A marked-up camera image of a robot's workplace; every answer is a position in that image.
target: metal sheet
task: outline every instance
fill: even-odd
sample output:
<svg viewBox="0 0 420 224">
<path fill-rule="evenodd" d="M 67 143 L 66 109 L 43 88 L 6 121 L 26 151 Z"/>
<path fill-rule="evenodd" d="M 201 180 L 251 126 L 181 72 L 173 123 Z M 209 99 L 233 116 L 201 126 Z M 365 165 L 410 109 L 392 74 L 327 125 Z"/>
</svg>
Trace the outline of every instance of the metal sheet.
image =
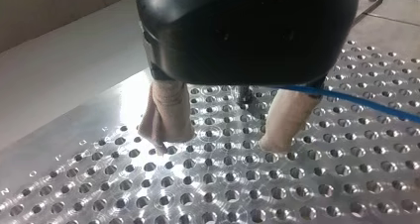
<svg viewBox="0 0 420 224">
<path fill-rule="evenodd" d="M 387 53 L 398 51 L 407 59 L 420 57 L 420 27 L 417 26 L 366 16 L 352 28 L 349 38 L 367 46 L 380 45 Z"/>
<path fill-rule="evenodd" d="M 419 65 L 348 42 L 327 85 L 420 112 Z M 229 86 L 190 86 L 197 136 L 159 157 L 136 133 L 148 79 L 130 78 L 3 153 L 0 222 L 417 222 L 418 124 L 324 98 L 292 151 L 275 155 L 258 139 L 276 91 L 254 86 L 258 102 L 239 107 Z"/>
</svg>

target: hole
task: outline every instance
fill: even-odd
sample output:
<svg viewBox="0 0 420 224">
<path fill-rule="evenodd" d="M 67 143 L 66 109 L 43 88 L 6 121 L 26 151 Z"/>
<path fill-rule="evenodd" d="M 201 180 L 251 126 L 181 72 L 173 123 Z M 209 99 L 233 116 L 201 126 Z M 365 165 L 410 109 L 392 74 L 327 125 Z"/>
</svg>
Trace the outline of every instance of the hole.
<svg viewBox="0 0 420 224">
<path fill-rule="evenodd" d="M 105 146 L 105 145 L 106 145 L 105 139 L 101 139 L 101 140 L 99 140 L 99 141 L 98 141 L 98 145 L 99 145 L 99 146 L 101 146 L 101 147 L 102 147 L 102 146 Z"/>
<path fill-rule="evenodd" d="M 225 159 L 223 159 L 223 163 L 226 166 L 232 166 L 232 165 L 235 164 L 235 162 L 236 162 L 235 158 L 230 157 L 230 156 L 227 156 L 227 157 L 225 157 Z"/>
<path fill-rule="evenodd" d="M 380 193 L 383 191 L 382 185 L 375 181 L 367 182 L 367 190 L 371 193 Z"/>
<path fill-rule="evenodd" d="M 268 172 L 268 176 L 269 176 L 271 179 L 278 179 L 278 178 L 280 178 L 280 172 L 279 172 L 278 170 L 270 170 L 270 171 Z"/>
<path fill-rule="evenodd" d="M 237 179 L 237 175 L 236 175 L 235 173 L 228 172 L 228 173 L 226 173 L 226 175 L 225 175 L 225 179 L 226 179 L 228 182 L 234 182 L 234 181 Z"/>
<path fill-rule="evenodd" d="M 418 212 L 419 206 L 416 202 L 410 200 L 410 199 L 404 199 L 401 201 L 401 207 L 404 211 L 414 213 Z"/>
<path fill-rule="evenodd" d="M 228 215 L 226 215 L 226 218 L 229 222 L 237 222 L 238 214 L 236 214 L 235 212 L 229 212 Z"/>
<path fill-rule="evenodd" d="M 196 109 L 196 108 L 191 108 L 191 110 L 190 110 L 190 112 L 189 112 L 191 115 L 195 115 L 195 114 L 197 114 L 198 113 L 198 109 Z"/>
<path fill-rule="evenodd" d="M 17 205 L 14 206 L 10 209 L 10 215 L 11 216 L 17 216 L 19 214 L 21 214 L 21 212 L 24 210 L 24 206 L 23 205 Z"/>
<path fill-rule="evenodd" d="M 317 176 L 322 176 L 322 175 L 324 175 L 324 173 L 325 173 L 325 169 L 324 168 L 315 168 L 314 169 L 314 173 L 317 175 Z"/>
<path fill-rule="evenodd" d="M 354 193 L 359 192 L 359 188 L 354 184 L 350 184 L 350 183 L 344 184 L 343 188 L 344 188 L 344 191 L 347 192 L 347 194 L 354 194 Z"/>
<path fill-rule="evenodd" d="M 102 191 L 107 191 L 110 188 L 109 183 L 108 182 L 104 182 L 101 184 L 101 190 Z"/>
<path fill-rule="evenodd" d="M 117 158 L 119 158 L 119 157 L 120 157 L 120 154 L 119 154 L 118 152 L 113 152 L 113 153 L 111 154 L 111 157 L 112 157 L 113 159 L 117 159 Z"/>
<path fill-rule="evenodd" d="M 204 123 L 206 125 L 213 125 L 215 123 L 215 120 L 213 118 L 206 118 L 206 120 L 204 120 Z"/>
<path fill-rule="evenodd" d="M 232 134 L 234 134 L 234 130 L 233 129 L 223 129 L 223 135 L 224 136 L 229 137 Z"/>
<path fill-rule="evenodd" d="M 230 118 L 230 117 L 225 117 L 225 118 L 223 119 L 223 121 L 224 121 L 225 123 L 230 123 L 230 122 L 232 122 L 232 118 Z"/>
<path fill-rule="evenodd" d="M 136 206 L 138 208 L 144 208 L 145 206 L 149 205 L 149 198 L 146 196 L 139 197 L 136 201 Z"/>
<path fill-rule="evenodd" d="M 365 216 L 367 209 L 363 204 L 352 202 L 350 204 L 350 212 L 356 217 Z"/>
<path fill-rule="evenodd" d="M 344 165 L 336 166 L 336 173 L 340 176 L 347 176 L 352 172 L 350 167 Z"/>
<path fill-rule="evenodd" d="M 350 107 L 350 109 L 355 112 L 355 113 L 361 113 L 364 111 L 364 107 L 360 106 L 360 105 L 352 105 Z"/>
<path fill-rule="evenodd" d="M 155 170 L 155 168 L 157 168 L 157 165 L 155 165 L 154 163 L 145 164 L 145 171 L 153 171 Z"/>
<path fill-rule="evenodd" d="M 155 219 L 155 224 L 169 224 L 169 221 L 165 216 L 161 215 Z"/>
<path fill-rule="evenodd" d="M 228 202 L 236 202 L 239 200 L 239 193 L 238 191 L 229 190 L 225 193 L 225 197 Z"/>
<path fill-rule="evenodd" d="M 81 160 L 83 160 L 83 156 L 81 154 L 77 154 L 74 156 L 74 160 L 76 162 L 80 162 Z"/>
<path fill-rule="evenodd" d="M 114 218 L 112 219 L 109 224 L 123 224 L 123 219 L 121 218 Z"/>
<path fill-rule="evenodd" d="M 244 142 L 242 142 L 242 146 L 245 149 L 252 149 L 253 148 L 253 143 L 252 142 L 249 142 L 249 141 L 244 141 Z"/>
<path fill-rule="evenodd" d="M 185 185 L 189 185 L 189 184 L 191 184 L 191 183 L 192 183 L 192 177 L 191 177 L 191 176 L 187 176 L 187 177 L 185 177 L 185 178 L 182 180 L 182 182 L 183 182 Z"/>
<path fill-rule="evenodd" d="M 35 205 L 35 206 L 32 208 L 32 212 L 33 212 L 34 214 L 40 213 L 42 210 L 43 210 L 43 208 L 42 208 L 40 205 Z"/>
<path fill-rule="evenodd" d="M 124 200 L 123 198 L 120 198 L 115 202 L 115 207 L 118 209 L 124 208 L 125 206 L 126 206 L 126 200 Z"/>
<path fill-rule="evenodd" d="M 191 94 L 198 94 L 200 91 L 196 88 L 191 89 Z"/>
<path fill-rule="evenodd" d="M 334 107 L 333 112 L 340 114 L 344 112 L 344 109 L 342 107 Z"/>
<path fill-rule="evenodd" d="M 68 192 L 70 192 L 70 187 L 68 186 L 68 185 L 64 185 L 62 188 L 61 188 L 61 193 L 62 194 L 66 194 L 66 193 L 68 193 Z"/>
<path fill-rule="evenodd" d="M 334 187 L 328 184 L 321 184 L 318 186 L 319 194 L 325 197 L 331 197 L 334 194 Z"/>
<path fill-rule="evenodd" d="M 115 145 L 120 146 L 120 145 L 123 145 L 125 142 L 126 142 L 126 139 L 124 139 L 124 138 L 117 138 L 115 140 Z"/>
<path fill-rule="evenodd" d="M 206 194 L 204 194 L 203 199 L 205 202 L 212 202 L 214 199 L 214 195 L 211 192 L 207 192 Z"/>
<path fill-rule="evenodd" d="M 297 159 L 297 154 L 296 153 L 287 153 L 287 158 L 290 161 L 295 161 Z"/>
<path fill-rule="evenodd" d="M 328 206 L 327 209 L 327 214 L 331 217 L 338 217 L 341 216 L 341 211 L 338 207 L 335 206 Z"/>
<path fill-rule="evenodd" d="M 94 175 L 96 173 L 96 168 L 95 167 L 88 168 L 87 171 L 86 171 L 86 173 L 87 173 L 87 175 L 92 176 L 92 175 Z"/>
<path fill-rule="evenodd" d="M 300 216 L 307 221 L 310 221 L 316 218 L 316 211 L 312 207 L 303 206 L 299 209 L 299 213 L 300 213 Z"/>
<path fill-rule="evenodd" d="M 277 209 L 275 211 L 275 217 L 280 221 L 286 221 L 291 218 L 290 211 L 287 209 Z"/>
<path fill-rule="evenodd" d="M 305 175 L 305 171 L 302 168 L 292 168 L 290 175 L 294 178 L 302 178 Z"/>
<path fill-rule="evenodd" d="M 215 175 L 213 175 L 213 174 L 211 174 L 211 173 L 206 173 L 206 174 L 204 174 L 204 176 L 203 176 L 203 181 L 204 181 L 206 184 L 211 184 L 211 183 L 214 183 L 214 182 L 216 181 L 216 176 L 215 176 Z"/>
<path fill-rule="evenodd" d="M 203 214 L 202 219 L 204 224 L 215 224 L 217 216 L 214 212 L 206 212 Z"/>
<path fill-rule="evenodd" d="M 419 164 L 412 161 L 406 161 L 405 165 L 410 169 L 419 169 Z"/>
<path fill-rule="evenodd" d="M 387 172 L 395 172 L 397 170 L 396 165 L 391 162 L 382 162 L 380 167 Z"/>
<path fill-rule="evenodd" d="M 257 158 L 254 155 L 245 156 L 245 163 L 249 165 L 252 163 L 255 163 L 256 161 L 257 161 Z"/>
<path fill-rule="evenodd" d="M 185 168 L 193 168 L 195 166 L 195 161 L 188 159 L 184 161 L 183 165 Z"/>
<path fill-rule="evenodd" d="M 162 206 L 166 206 L 170 203 L 170 197 L 168 196 L 163 196 L 158 200 L 158 203 Z"/>
<path fill-rule="evenodd" d="M 311 191 L 306 187 L 298 186 L 296 187 L 296 194 L 300 197 L 307 197 L 311 195 Z"/>
<path fill-rule="evenodd" d="M 215 146 L 212 143 L 206 143 L 206 145 L 204 145 L 204 151 L 206 152 L 213 152 L 214 149 Z"/>
<path fill-rule="evenodd" d="M 142 187 L 150 187 L 151 185 L 151 181 L 148 179 L 142 181 Z"/>
<path fill-rule="evenodd" d="M 93 210 L 94 211 L 102 211 L 105 208 L 106 201 L 104 199 L 97 200 L 93 203 Z"/>
<path fill-rule="evenodd" d="M 162 187 L 169 187 L 173 185 L 173 178 L 166 176 L 161 180 L 160 184 Z"/>
<path fill-rule="evenodd" d="M 318 123 L 318 125 L 320 127 L 322 127 L 322 128 L 328 128 L 328 127 L 331 126 L 331 124 L 329 122 L 326 122 L 326 121 L 321 121 L 321 122 Z M 311 139 L 311 137 L 306 136 L 306 137 L 303 138 L 303 142 L 305 142 L 305 143 L 311 143 L 312 142 L 312 139 Z"/>
<path fill-rule="evenodd" d="M 322 108 L 315 108 L 312 113 L 316 116 L 322 116 L 325 114 L 325 110 Z"/>
<path fill-rule="evenodd" d="M 371 166 L 369 166 L 369 165 L 365 165 L 365 164 L 361 164 L 361 165 L 359 166 L 359 169 L 360 169 L 362 172 L 366 172 L 366 173 L 368 173 L 368 172 L 371 172 L 371 171 L 372 171 Z"/>
<path fill-rule="evenodd" d="M 206 166 L 208 167 L 212 167 L 213 166 L 213 160 L 211 160 L 210 158 L 206 159 L 206 161 L 204 162 L 204 164 L 206 164 Z"/>
<path fill-rule="evenodd" d="M 379 137 L 379 134 L 373 131 L 365 131 L 365 137 L 370 140 L 376 140 Z"/>
<path fill-rule="evenodd" d="M 24 195 L 24 196 L 28 196 L 29 194 L 31 194 L 31 191 L 30 191 L 28 188 L 25 188 L 25 189 L 22 191 L 22 195 Z"/>
<path fill-rule="evenodd" d="M 284 188 L 274 187 L 271 190 L 271 196 L 277 200 L 284 199 L 286 197 L 286 190 Z"/>
<path fill-rule="evenodd" d="M 330 155 L 331 155 L 333 158 L 340 158 L 340 157 L 342 157 L 342 156 L 344 155 L 344 153 L 343 153 L 343 151 L 341 151 L 341 150 L 331 150 L 331 151 L 330 151 Z"/>
<path fill-rule="evenodd" d="M 171 169 L 171 168 L 173 168 L 173 162 L 167 162 L 166 164 L 164 164 L 164 167 L 165 167 L 166 169 Z"/>
<path fill-rule="evenodd" d="M 92 187 L 92 184 L 90 184 L 90 183 L 83 183 L 79 187 L 79 192 L 80 193 L 87 193 L 87 192 L 89 192 L 89 190 L 90 190 L 91 187 Z"/>
<path fill-rule="evenodd" d="M 68 170 L 67 172 L 67 177 L 75 177 L 78 173 L 78 169 L 77 168 L 71 168 Z"/>
<path fill-rule="evenodd" d="M 224 105 L 222 107 L 222 111 L 224 112 L 231 112 L 234 108 L 231 105 Z"/>
<path fill-rule="evenodd" d="M 250 193 L 249 193 L 249 196 L 252 200 L 258 199 L 260 197 L 260 195 L 261 195 L 260 192 L 258 190 L 255 190 L 255 189 L 251 190 Z"/>
<path fill-rule="evenodd" d="M 127 166 L 124 168 L 124 170 L 125 170 L 126 172 L 132 172 L 132 171 L 134 171 L 134 167 L 133 167 L 133 165 L 127 165 Z"/>
<path fill-rule="evenodd" d="M 277 162 L 277 161 L 278 161 L 278 157 L 277 157 L 277 155 L 275 155 L 275 154 L 273 154 L 273 153 L 267 153 L 267 154 L 265 155 L 265 160 L 266 160 L 268 163 L 275 163 L 275 162 Z"/>
<path fill-rule="evenodd" d="M 191 224 L 193 223 L 192 217 L 188 214 L 184 214 L 179 217 L 179 224 Z"/>
<path fill-rule="evenodd" d="M 246 173 L 247 180 L 249 181 L 256 181 L 260 178 L 260 174 L 254 170 L 249 170 Z"/>
<path fill-rule="evenodd" d="M 105 174 L 111 175 L 117 170 L 116 166 L 108 166 L 105 168 Z"/>
<path fill-rule="evenodd" d="M 254 209 L 251 211 L 251 219 L 255 223 L 262 223 L 265 221 L 265 212 L 259 209 Z"/>
<path fill-rule="evenodd" d="M 153 155 L 155 155 L 157 153 L 157 150 L 156 149 L 150 149 L 149 150 L 149 156 L 153 156 Z"/>
<path fill-rule="evenodd" d="M 388 117 L 385 116 L 378 116 L 377 121 L 381 124 L 388 124 L 391 120 Z"/>
<path fill-rule="evenodd" d="M 184 193 L 180 197 L 180 202 L 184 206 L 189 206 L 192 204 L 193 196 L 190 193 Z"/>
<path fill-rule="evenodd" d="M 73 205 L 73 209 L 74 211 L 80 211 L 81 209 L 83 209 L 83 204 L 81 202 L 76 202 Z"/>
<path fill-rule="evenodd" d="M 40 190 L 40 196 L 47 196 L 52 192 L 53 188 L 51 186 L 44 186 Z"/>
<path fill-rule="evenodd" d="M 347 119 L 339 119 L 337 123 L 341 127 L 349 127 L 351 125 L 351 122 Z"/>
<path fill-rule="evenodd" d="M 380 146 L 373 147 L 373 151 L 379 155 L 383 155 L 386 153 L 386 149 Z"/>
<path fill-rule="evenodd" d="M 376 207 L 383 214 L 389 214 L 393 212 L 392 207 L 387 203 L 380 202 L 376 205 Z"/>
<path fill-rule="evenodd" d="M 120 183 L 120 189 L 123 191 L 127 191 L 132 187 L 133 183 L 130 180 L 124 180 Z"/>
<path fill-rule="evenodd" d="M 337 137 L 331 134 L 324 134 L 323 139 L 327 143 L 334 143 L 337 141 Z"/>
<path fill-rule="evenodd" d="M 207 131 L 206 132 L 206 137 L 213 137 L 213 132 L 212 131 Z"/>
</svg>

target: blue cable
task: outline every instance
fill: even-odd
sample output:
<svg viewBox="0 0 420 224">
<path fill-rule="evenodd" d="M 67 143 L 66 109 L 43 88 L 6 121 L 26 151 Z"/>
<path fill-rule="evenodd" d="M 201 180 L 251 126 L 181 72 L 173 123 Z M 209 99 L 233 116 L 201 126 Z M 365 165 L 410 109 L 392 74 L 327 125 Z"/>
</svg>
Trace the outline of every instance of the blue cable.
<svg viewBox="0 0 420 224">
<path fill-rule="evenodd" d="M 415 114 L 411 114 L 408 112 L 404 112 L 404 111 L 400 111 L 397 109 L 393 109 L 393 108 L 389 108 L 386 106 L 383 106 L 381 104 L 375 103 L 375 102 L 371 102 L 368 101 L 366 99 L 363 98 L 359 98 L 350 94 L 346 94 L 346 93 L 341 93 L 341 92 L 336 92 L 336 91 L 329 91 L 329 90 L 325 90 L 325 89 L 320 89 L 320 88 L 314 88 L 314 87 L 306 87 L 306 86 L 297 86 L 297 85 L 288 85 L 288 86 L 284 86 L 284 87 L 279 87 L 281 89 L 287 89 L 287 90 L 293 90 L 293 91 L 298 91 L 298 92 L 303 92 L 303 93 L 309 93 L 309 94 L 314 94 L 314 95 L 324 95 L 324 96 L 328 96 L 328 97 L 337 97 L 340 99 L 344 99 L 350 102 L 354 102 L 369 108 L 372 108 L 374 110 L 377 110 L 379 112 L 383 112 L 401 119 L 407 119 L 410 120 L 412 122 L 416 122 L 416 123 L 420 123 L 420 117 L 415 115 Z"/>
</svg>

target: aluminum surface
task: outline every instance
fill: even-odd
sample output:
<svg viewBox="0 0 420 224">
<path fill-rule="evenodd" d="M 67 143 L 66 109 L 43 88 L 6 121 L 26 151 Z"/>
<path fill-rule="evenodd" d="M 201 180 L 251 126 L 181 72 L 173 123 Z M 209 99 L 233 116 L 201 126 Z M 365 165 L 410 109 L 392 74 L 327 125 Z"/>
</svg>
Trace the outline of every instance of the aluminum surface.
<svg viewBox="0 0 420 224">
<path fill-rule="evenodd" d="M 348 42 L 327 87 L 418 113 L 419 62 Z M 50 157 L 36 180 L 9 187 L 0 222 L 417 222 L 418 124 L 324 98 L 292 151 L 274 155 L 258 146 L 274 90 L 254 86 L 258 102 L 241 108 L 229 86 L 190 86 L 197 136 L 159 157 L 136 133 L 144 107 L 123 108 L 146 104 L 138 100 L 147 96 L 147 78 L 138 75 L 67 114 L 78 116 L 87 132 L 65 137 L 67 155 L 55 164 Z M 99 106 L 104 103 L 121 107 Z M 95 109 L 115 116 L 83 120 Z"/>
</svg>

